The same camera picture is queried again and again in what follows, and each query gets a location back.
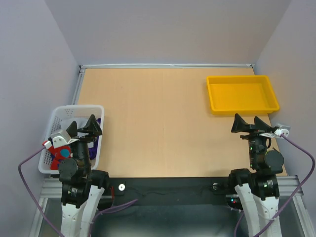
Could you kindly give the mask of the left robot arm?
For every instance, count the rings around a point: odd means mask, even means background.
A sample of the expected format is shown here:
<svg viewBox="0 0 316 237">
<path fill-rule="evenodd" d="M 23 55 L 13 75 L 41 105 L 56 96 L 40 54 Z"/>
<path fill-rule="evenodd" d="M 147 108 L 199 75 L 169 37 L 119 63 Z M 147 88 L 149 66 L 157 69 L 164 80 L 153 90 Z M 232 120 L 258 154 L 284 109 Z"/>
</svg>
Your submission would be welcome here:
<svg viewBox="0 0 316 237">
<path fill-rule="evenodd" d="M 102 129 L 91 115 L 82 128 L 73 121 L 66 133 L 74 138 L 70 144 L 72 156 L 59 164 L 59 181 L 62 183 L 62 225 L 60 236 L 80 237 L 87 232 L 96 214 L 99 200 L 110 188 L 109 174 L 91 168 L 88 143 L 102 135 Z"/>
</svg>

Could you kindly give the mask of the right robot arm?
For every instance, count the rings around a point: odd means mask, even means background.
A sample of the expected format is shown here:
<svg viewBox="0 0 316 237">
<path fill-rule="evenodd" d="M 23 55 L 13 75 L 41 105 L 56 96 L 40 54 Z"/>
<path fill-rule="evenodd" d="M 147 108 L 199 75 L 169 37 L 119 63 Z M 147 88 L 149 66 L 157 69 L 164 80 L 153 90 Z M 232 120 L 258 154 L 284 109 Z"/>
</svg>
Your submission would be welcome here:
<svg viewBox="0 0 316 237">
<path fill-rule="evenodd" d="M 279 205 L 277 174 L 283 172 L 284 157 L 271 148 L 270 134 L 276 131 L 255 117 L 248 124 L 235 114 L 232 133 L 242 133 L 241 139 L 248 141 L 249 169 L 234 169 L 227 180 L 228 189 L 239 196 L 251 237 L 280 237 L 281 226 L 276 215 Z"/>
</svg>

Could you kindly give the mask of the grey panda towel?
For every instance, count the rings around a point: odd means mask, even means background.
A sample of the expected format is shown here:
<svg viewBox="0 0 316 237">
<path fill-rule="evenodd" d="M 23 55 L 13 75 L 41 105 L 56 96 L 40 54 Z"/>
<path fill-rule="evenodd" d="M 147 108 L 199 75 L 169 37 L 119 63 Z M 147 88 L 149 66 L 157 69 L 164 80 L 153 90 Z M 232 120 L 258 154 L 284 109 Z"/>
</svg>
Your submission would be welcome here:
<svg viewBox="0 0 316 237">
<path fill-rule="evenodd" d="M 71 123 L 75 121 L 77 123 L 77 129 L 82 128 L 86 125 L 88 119 L 87 118 L 69 118 L 66 120 L 61 121 L 61 129 L 67 131 L 68 127 L 71 125 Z"/>
</svg>

